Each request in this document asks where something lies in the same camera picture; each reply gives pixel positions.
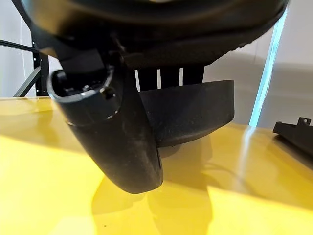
metal shelving rack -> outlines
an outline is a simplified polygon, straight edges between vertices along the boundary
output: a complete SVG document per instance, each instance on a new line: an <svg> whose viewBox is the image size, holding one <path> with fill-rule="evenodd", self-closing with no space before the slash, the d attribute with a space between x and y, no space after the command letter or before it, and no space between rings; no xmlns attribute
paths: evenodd
<svg viewBox="0 0 313 235"><path fill-rule="evenodd" d="M26 25L30 28L31 20L29 16L26 14L22 3L20 0L11 0L15 5L17 11L24 19ZM21 87L14 94L14 97L22 97L25 96L28 91L35 84L36 87L36 96L47 96L46 89L46 79L49 76L49 61L48 56L40 53L36 50L36 42L33 42L33 47L28 47L25 45L8 42L5 40L0 40L0 46L15 48L19 50L30 51L33 53L33 62L34 62L34 71L29 75L29 77L25 80L25 82L21 85Z"/></svg>

black plastic housing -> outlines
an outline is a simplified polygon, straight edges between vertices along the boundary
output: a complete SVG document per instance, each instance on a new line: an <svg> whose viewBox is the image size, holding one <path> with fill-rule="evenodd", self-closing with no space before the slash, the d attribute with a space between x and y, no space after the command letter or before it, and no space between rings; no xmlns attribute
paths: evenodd
<svg viewBox="0 0 313 235"><path fill-rule="evenodd" d="M234 118L234 81L140 92L158 147L206 136Z"/></svg>
<svg viewBox="0 0 313 235"><path fill-rule="evenodd" d="M310 126L310 123L311 119L305 117L300 117L296 125L279 121L275 124L273 132L313 156L313 126Z"/></svg>
<svg viewBox="0 0 313 235"><path fill-rule="evenodd" d="M119 68L98 89L66 97L54 91L56 73L48 80L48 92L105 175L129 193L160 186L162 166L134 73ZM107 90L114 93L108 96Z"/></svg>

textured plastic surface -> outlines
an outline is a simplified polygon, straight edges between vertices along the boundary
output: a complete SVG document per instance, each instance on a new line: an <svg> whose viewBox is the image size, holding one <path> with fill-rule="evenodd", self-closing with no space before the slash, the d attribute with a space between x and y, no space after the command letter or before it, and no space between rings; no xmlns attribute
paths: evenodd
<svg viewBox="0 0 313 235"><path fill-rule="evenodd" d="M91 94L77 94L79 98L76 95L59 97L54 92L52 79L48 81L49 94L63 111L79 142L110 180L130 193L149 191L162 184L156 142L133 72L123 68L114 72L112 81L122 83L122 95L111 82L108 87L88 91ZM115 102L110 103L103 95L107 88L116 91L110 98Z"/></svg>
<svg viewBox="0 0 313 235"><path fill-rule="evenodd" d="M296 125L277 122L273 132L313 156L313 126L310 123L311 119L305 117L300 117Z"/></svg>
<svg viewBox="0 0 313 235"><path fill-rule="evenodd" d="M99 48L110 55L119 53L129 68L139 69L211 64L268 31L288 0L23 2L43 53L62 61L77 50ZM39 28L48 37L38 33Z"/></svg>
<svg viewBox="0 0 313 235"><path fill-rule="evenodd" d="M234 81L140 92L158 147L193 141L234 118Z"/></svg>

yellow surface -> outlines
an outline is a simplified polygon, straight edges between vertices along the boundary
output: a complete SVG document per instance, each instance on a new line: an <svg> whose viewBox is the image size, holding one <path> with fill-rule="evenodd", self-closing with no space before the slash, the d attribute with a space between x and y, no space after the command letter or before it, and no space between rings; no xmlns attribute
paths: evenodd
<svg viewBox="0 0 313 235"><path fill-rule="evenodd" d="M50 99L0 101L0 235L312 235L313 171L270 131L230 124L161 149L163 185L131 195Z"/></svg>

black plastic part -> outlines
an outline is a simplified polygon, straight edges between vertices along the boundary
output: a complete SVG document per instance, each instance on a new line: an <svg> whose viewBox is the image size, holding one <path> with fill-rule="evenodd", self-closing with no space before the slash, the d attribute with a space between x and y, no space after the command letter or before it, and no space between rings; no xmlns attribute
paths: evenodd
<svg viewBox="0 0 313 235"><path fill-rule="evenodd" d="M297 125L277 122L273 129L290 143L313 156L313 126L311 119L300 117Z"/></svg>
<svg viewBox="0 0 313 235"><path fill-rule="evenodd" d="M23 82L18 91L13 97L24 97L27 95L32 86L40 79L40 66L35 68L34 71L28 76L28 78Z"/></svg>
<svg viewBox="0 0 313 235"><path fill-rule="evenodd" d="M267 23L246 30L233 30L201 37L167 41L138 53L122 53L127 66L145 67L210 65L227 52L244 47L266 33L283 15L285 8Z"/></svg>
<svg viewBox="0 0 313 235"><path fill-rule="evenodd" d="M162 88L179 86L179 67L162 67L160 71Z"/></svg>
<svg viewBox="0 0 313 235"><path fill-rule="evenodd" d="M28 47L28 46L21 45L21 44L17 44L17 43L8 42L8 41L1 40L1 39L0 39L0 45L5 46L5 47L19 49L19 50L30 51L33 53L38 53L38 51L35 48Z"/></svg>
<svg viewBox="0 0 313 235"><path fill-rule="evenodd" d="M106 176L129 193L159 187L163 180L162 166L136 89L134 72L118 68L103 87L67 97L56 95L54 79L53 75L48 80L49 94ZM114 93L108 97L107 90Z"/></svg>
<svg viewBox="0 0 313 235"><path fill-rule="evenodd" d="M210 134L234 118L234 81L140 92L158 147Z"/></svg>
<svg viewBox="0 0 313 235"><path fill-rule="evenodd" d="M185 66L183 68L183 85L202 83L204 75L204 65Z"/></svg>
<svg viewBox="0 0 313 235"><path fill-rule="evenodd" d="M156 68L145 68L138 70L138 79L141 91L157 89Z"/></svg>
<svg viewBox="0 0 313 235"><path fill-rule="evenodd" d="M40 66L40 78L36 81L36 96L48 96L47 79L49 77L49 59L42 53L34 53L34 68Z"/></svg>

